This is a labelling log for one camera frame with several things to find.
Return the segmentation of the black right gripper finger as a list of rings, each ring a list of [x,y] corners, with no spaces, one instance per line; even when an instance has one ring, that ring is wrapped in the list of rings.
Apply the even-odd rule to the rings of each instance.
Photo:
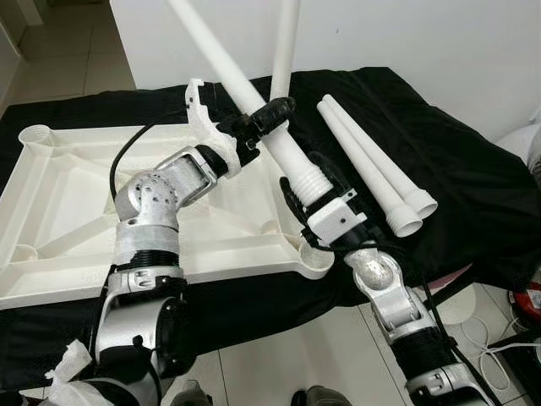
[[[312,152],[310,160],[327,179],[330,189],[318,195],[315,204],[327,204],[333,198],[341,198],[345,204],[354,204],[355,190],[348,182],[343,171],[336,165],[335,160],[330,159],[321,152]]]
[[[300,224],[300,236],[303,239],[309,239],[308,217],[305,216],[302,202],[292,192],[289,179],[281,177],[281,193],[286,202],[287,209],[290,210],[295,220]]]

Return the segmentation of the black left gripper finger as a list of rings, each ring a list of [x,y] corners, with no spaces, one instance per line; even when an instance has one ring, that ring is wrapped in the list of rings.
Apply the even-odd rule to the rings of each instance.
[[[254,111],[254,126],[258,130],[274,130],[287,120],[291,119],[295,112],[297,102],[293,97],[278,97],[268,101],[262,107]]]

